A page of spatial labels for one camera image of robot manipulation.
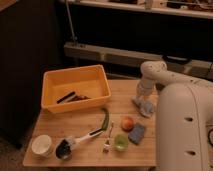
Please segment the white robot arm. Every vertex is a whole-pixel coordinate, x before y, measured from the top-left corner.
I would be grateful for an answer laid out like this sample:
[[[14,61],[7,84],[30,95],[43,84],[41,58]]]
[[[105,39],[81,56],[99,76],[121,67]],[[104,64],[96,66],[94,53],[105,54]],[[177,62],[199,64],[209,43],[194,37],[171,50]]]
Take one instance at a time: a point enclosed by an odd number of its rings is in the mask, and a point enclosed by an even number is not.
[[[169,71],[163,61],[140,70],[135,102],[142,115],[156,115],[156,171],[210,171],[213,82]]]

